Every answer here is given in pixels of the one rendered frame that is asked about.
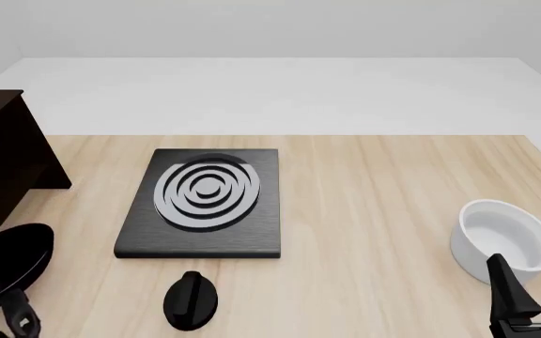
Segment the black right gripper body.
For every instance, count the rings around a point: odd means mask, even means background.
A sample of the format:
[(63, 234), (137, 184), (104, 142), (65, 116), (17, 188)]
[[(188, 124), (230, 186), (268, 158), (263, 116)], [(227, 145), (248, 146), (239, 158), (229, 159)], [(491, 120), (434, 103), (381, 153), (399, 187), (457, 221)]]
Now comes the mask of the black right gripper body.
[(489, 326), (493, 338), (541, 338), (541, 323), (529, 326), (515, 326), (505, 320)]

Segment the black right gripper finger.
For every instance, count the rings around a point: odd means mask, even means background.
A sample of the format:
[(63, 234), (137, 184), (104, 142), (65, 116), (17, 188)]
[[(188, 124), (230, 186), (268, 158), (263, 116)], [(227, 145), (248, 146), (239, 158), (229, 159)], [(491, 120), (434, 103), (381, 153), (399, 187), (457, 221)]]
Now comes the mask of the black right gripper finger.
[(541, 306), (529, 295), (500, 253), (487, 260), (491, 288), (490, 323), (504, 320), (529, 326), (531, 319), (541, 315)]

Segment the round black stove knob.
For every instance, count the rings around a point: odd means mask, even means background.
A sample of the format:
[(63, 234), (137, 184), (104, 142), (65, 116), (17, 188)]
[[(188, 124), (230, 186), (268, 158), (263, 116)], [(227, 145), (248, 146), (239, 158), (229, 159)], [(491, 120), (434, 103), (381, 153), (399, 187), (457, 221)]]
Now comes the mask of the round black stove knob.
[(219, 298), (216, 287), (197, 271), (187, 271), (170, 286), (163, 299), (163, 313), (177, 330), (201, 329), (213, 318)]

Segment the flat black stove plate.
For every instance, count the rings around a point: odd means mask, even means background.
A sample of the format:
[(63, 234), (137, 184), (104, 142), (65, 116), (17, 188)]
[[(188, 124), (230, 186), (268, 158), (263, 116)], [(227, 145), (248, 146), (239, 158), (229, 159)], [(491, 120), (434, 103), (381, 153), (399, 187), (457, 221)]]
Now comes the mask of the flat black stove plate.
[(279, 258), (279, 151), (158, 148), (135, 194), (117, 258)]

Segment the white bowl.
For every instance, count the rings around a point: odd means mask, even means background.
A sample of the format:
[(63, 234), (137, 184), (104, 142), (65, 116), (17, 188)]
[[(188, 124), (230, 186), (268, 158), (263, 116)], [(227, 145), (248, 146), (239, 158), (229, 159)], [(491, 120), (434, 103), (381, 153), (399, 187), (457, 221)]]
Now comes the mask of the white bowl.
[(501, 254), (521, 284), (541, 273), (541, 221), (494, 199), (476, 199), (458, 214), (450, 239), (453, 258), (473, 278), (490, 284), (487, 260)]

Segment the black frying pan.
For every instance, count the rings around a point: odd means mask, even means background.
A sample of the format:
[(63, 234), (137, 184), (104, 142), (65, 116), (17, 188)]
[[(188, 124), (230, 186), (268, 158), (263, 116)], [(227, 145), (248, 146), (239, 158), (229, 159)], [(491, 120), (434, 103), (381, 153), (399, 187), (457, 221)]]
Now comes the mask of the black frying pan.
[(40, 319), (25, 290), (42, 275), (54, 253), (54, 230), (29, 223), (0, 232), (0, 309), (13, 336), (39, 338)]

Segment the dark brown wooden cabinet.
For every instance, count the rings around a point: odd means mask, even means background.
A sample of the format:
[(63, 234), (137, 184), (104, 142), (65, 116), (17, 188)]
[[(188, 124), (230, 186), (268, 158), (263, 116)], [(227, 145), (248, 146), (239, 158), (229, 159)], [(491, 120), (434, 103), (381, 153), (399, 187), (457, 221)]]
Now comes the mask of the dark brown wooden cabinet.
[(28, 191), (72, 185), (22, 94), (0, 89), (0, 226)]

